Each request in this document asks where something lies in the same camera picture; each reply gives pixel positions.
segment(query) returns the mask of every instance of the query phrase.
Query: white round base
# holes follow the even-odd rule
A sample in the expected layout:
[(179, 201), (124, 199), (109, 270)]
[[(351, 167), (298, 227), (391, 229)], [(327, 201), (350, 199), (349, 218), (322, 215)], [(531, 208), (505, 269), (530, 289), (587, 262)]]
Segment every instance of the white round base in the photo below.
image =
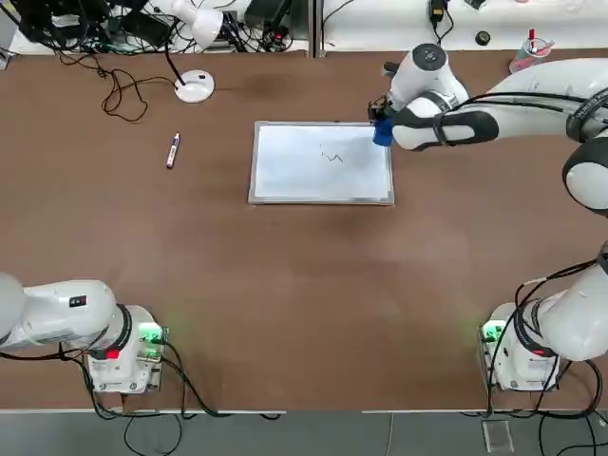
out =
[(175, 82), (175, 94), (180, 100), (187, 103), (199, 103), (211, 96), (216, 88), (216, 82), (208, 72), (200, 69), (191, 69), (181, 75), (186, 83)]

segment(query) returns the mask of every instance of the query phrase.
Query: brown table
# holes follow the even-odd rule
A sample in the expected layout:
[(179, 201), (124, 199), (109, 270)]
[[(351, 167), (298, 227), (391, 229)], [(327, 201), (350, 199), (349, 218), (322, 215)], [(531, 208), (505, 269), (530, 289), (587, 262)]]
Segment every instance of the brown table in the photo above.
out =
[[(511, 55), (450, 60), (478, 94)], [(103, 113), (109, 83), (94, 72), (15, 59), (0, 73), (0, 270), (27, 285), (95, 277), (146, 306), (221, 409), (482, 409), (478, 325), (520, 282), (593, 257), (606, 239), (606, 220), (562, 188), (573, 142), (395, 146), (394, 207), (247, 204), (255, 121), (365, 121), (389, 86), (381, 65), (400, 58), (176, 57), (208, 69), (216, 93), (188, 105), (168, 85), (146, 85), (138, 124)], [(101, 61), (171, 77), (160, 55)], [(136, 113), (135, 94), (125, 97), (122, 112)], [(584, 365), (573, 372), (548, 407), (589, 400)], [(90, 408), (76, 366), (2, 362), (0, 379), (3, 409)], [(131, 407), (176, 409), (179, 396), (167, 373), (161, 393)]]

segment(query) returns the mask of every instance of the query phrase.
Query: white desk lamp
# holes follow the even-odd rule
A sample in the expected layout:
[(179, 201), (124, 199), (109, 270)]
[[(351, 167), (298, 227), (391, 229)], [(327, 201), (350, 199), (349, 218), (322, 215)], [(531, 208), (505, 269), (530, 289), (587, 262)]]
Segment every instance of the white desk lamp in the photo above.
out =
[[(170, 13), (181, 19), (192, 29), (192, 37), (203, 49), (211, 45), (219, 34), (223, 23), (223, 13), (216, 9), (200, 8), (186, 0), (173, 0)], [(187, 103), (198, 103), (211, 96), (216, 83), (208, 72), (191, 69), (182, 75), (171, 62), (168, 43), (165, 44), (165, 56), (173, 72), (178, 77), (175, 82), (175, 94)]]

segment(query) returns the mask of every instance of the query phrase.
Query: gray floor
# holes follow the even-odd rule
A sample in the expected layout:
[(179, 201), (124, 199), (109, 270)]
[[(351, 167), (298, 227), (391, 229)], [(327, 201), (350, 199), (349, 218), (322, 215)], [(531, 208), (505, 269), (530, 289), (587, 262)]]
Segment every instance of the gray floor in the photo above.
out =
[[(599, 442), (608, 441), (608, 427), (593, 418)], [(200, 416), (183, 425), (177, 456), (384, 456), (389, 415), (357, 412), (291, 412), (277, 422), (257, 416), (212, 419)], [(92, 413), (0, 414), (0, 454), (7, 456), (126, 456), (125, 420), (104, 422)], [(512, 420), (515, 454), (540, 455), (538, 420)], [(146, 455), (158, 455), (177, 436), (172, 417), (141, 419), (129, 442)], [(588, 444), (584, 421), (549, 420), (544, 427), (546, 456), (566, 445)], [(455, 413), (395, 414), (390, 455), (483, 456), (481, 421)], [(589, 448), (566, 456), (591, 455)], [(608, 447), (599, 455), (608, 454)]]

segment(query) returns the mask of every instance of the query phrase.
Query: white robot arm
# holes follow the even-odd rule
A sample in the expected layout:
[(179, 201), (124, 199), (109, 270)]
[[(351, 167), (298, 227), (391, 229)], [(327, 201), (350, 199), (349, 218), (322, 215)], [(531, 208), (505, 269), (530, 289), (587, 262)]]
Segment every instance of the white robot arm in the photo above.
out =
[[(369, 106), (375, 142), (386, 145), (394, 138), (405, 149), (421, 151), (567, 134), (581, 146), (563, 167), (566, 189), (579, 204), (608, 217), (608, 59), (532, 66), (473, 98), (453, 76), (447, 54), (433, 44), (418, 46), (398, 69), (386, 64), (385, 70), (392, 73), (390, 91)], [(556, 356), (580, 361), (608, 351), (607, 257), (602, 250), (597, 264), (569, 290), (535, 300), (506, 328), (495, 360), (503, 389), (551, 388)], [(514, 303), (503, 304), (484, 328), (500, 334), (514, 311)]]
[(99, 280), (24, 288), (0, 273), (0, 351), (66, 343), (87, 354), (97, 391), (148, 390), (164, 336), (146, 309), (117, 304)]

